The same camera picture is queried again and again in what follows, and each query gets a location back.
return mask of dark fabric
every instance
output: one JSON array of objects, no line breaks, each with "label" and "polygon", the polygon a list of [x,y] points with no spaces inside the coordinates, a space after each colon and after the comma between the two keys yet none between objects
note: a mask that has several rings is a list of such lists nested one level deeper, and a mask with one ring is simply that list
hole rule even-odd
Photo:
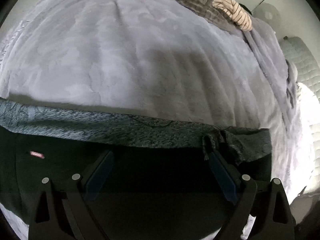
[{"label": "dark fabric", "polygon": [[220,192],[201,149],[113,147],[112,152],[115,166],[103,192]]},{"label": "dark fabric", "polygon": [[255,151],[237,152],[238,163],[253,161],[271,153],[268,129],[221,128],[197,122],[170,121],[146,116],[65,110],[28,106],[0,98],[0,126],[11,132],[145,148],[202,148],[203,137],[221,130],[233,138],[252,135]]},{"label": "dark fabric", "polygon": [[[29,224],[34,197],[44,177],[67,179],[94,162],[107,145],[15,134],[0,127],[0,202]],[[30,155],[44,154],[44,159]]]},{"label": "dark fabric", "polygon": [[246,160],[254,161],[251,156],[261,155],[265,153],[270,155],[272,146],[270,143],[270,135],[268,130],[259,130],[250,134],[234,134],[228,131],[221,131],[222,140],[219,143],[225,143],[228,151],[233,153],[235,163],[239,165]]},{"label": "dark fabric", "polygon": [[248,174],[251,178],[261,181],[271,180],[271,154],[253,162],[243,162],[238,166],[242,174]]},{"label": "dark fabric", "polygon": [[190,9],[195,14],[205,18],[209,23],[212,23],[222,30],[229,33],[236,33],[236,26],[221,10],[212,6],[213,0],[176,0],[182,6]]}]

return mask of bed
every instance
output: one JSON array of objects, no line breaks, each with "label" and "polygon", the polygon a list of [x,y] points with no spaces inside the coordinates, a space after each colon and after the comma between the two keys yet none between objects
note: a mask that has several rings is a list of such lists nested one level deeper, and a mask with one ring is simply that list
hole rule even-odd
[{"label": "bed", "polygon": [[[294,64],[269,25],[255,18],[252,25],[229,33],[175,0],[41,0],[3,42],[0,97],[269,128],[272,177],[291,203],[311,176],[313,139],[300,114]],[[30,110],[28,125],[33,118]],[[12,123],[6,128],[14,131]]]}]

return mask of round object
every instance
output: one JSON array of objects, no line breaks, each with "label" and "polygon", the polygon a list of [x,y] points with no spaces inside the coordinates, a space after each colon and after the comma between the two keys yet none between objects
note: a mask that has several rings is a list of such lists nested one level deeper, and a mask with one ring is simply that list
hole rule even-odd
[{"label": "round object", "polygon": [[73,175],[72,175],[72,179],[73,179],[73,180],[80,179],[80,174],[78,174],[78,173],[73,174]]},{"label": "round object", "polygon": [[247,174],[243,174],[242,179],[248,181],[248,180],[250,180],[250,176]]},{"label": "round object", "polygon": [[277,185],[279,185],[281,183],[281,180],[279,180],[278,178],[273,179],[273,182],[276,183]]},{"label": "round object", "polygon": [[252,15],[269,24],[275,32],[279,30],[281,16],[278,9],[273,5],[263,2],[254,9]]},{"label": "round object", "polygon": [[46,178],[43,178],[43,179],[42,179],[42,183],[43,183],[43,184],[46,184],[46,183],[48,183],[48,182],[49,182],[49,178],[46,177]]}]

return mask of metal rivet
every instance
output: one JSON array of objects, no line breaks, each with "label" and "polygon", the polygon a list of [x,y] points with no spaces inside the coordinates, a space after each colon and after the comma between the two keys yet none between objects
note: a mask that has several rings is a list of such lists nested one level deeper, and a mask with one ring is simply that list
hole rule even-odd
[{"label": "metal rivet", "polygon": [[46,177],[46,178],[43,178],[43,179],[42,179],[42,183],[43,183],[43,184],[46,184],[46,183],[48,183],[48,182],[49,182],[49,178]]},{"label": "metal rivet", "polygon": [[279,185],[281,183],[281,180],[279,180],[278,178],[273,179],[273,182],[277,185]]},{"label": "metal rivet", "polygon": [[80,174],[78,174],[78,173],[73,174],[73,175],[72,175],[72,179],[73,179],[73,180],[80,179]]},{"label": "metal rivet", "polygon": [[250,176],[247,174],[243,174],[242,179],[248,181],[248,180],[250,180]]}]

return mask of gray blanket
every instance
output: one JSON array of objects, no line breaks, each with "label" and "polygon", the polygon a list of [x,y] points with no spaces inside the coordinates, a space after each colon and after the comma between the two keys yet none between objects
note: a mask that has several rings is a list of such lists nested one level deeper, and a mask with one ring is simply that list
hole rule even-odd
[{"label": "gray blanket", "polygon": [[0,97],[269,128],[272,176],[291,202],[310,177],[312,144],[274,32],[252,24],[246,37],[230,34],[175,0],[41,0],[3,46]]},{"label": "gray blanket", "polygon": [[[28,106],[0,98],[0,125],[14,133],[145,148],[203,148],[224,142],[237,152],[237,164],[271,153],[268,129],[219,127],[145,116]],[[208,153],[204,149],[205,159]]]}]

